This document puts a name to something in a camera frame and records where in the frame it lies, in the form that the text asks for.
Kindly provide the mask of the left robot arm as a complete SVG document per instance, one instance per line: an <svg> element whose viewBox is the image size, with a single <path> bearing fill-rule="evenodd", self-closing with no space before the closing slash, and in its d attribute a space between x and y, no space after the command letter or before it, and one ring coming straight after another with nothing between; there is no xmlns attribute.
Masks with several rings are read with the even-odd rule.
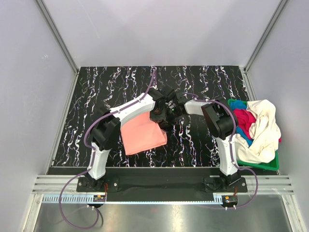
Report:
<svg viewBox="0 0 309 232"><path fill-rule="evenodd" d="M100 191L104 187L106 163L110 150L118 143L121 127L143 113L150 113L152 122L161 128L167 128L183 112L182 95L174 89L162 90L150 88L137 98L115 108L100 108L101 115L84 136L85 145L91 148L90 163L85 174L85 187Z"/></svg>

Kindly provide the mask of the salmon pink t-shirt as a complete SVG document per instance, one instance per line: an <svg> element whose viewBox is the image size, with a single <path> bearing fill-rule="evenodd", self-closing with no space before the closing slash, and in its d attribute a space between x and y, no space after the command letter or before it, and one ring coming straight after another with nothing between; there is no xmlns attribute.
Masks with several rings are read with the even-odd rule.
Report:
<svg viewBox="0 0 309 232"><path fill-rule="evenodd" d="M167 144L167 134L150 119L150 113L143 113L121 127L121 137L127 156Z"/></svg>

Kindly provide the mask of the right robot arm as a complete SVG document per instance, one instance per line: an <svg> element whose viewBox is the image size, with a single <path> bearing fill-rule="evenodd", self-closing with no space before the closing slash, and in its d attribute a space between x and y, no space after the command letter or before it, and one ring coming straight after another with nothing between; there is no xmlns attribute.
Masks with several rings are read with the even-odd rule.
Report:
<svg viewBox="0 0 309 232"><path fill-rule="evenodd" d="M172 93L167 96L168 119L182 115L203 116L207 128L215 138L220 158L219 177L205 183L210 190L235 191L241 179L237 165L235 132L238 121L224 98L215 100L188 99L184 94Z"/></svg>

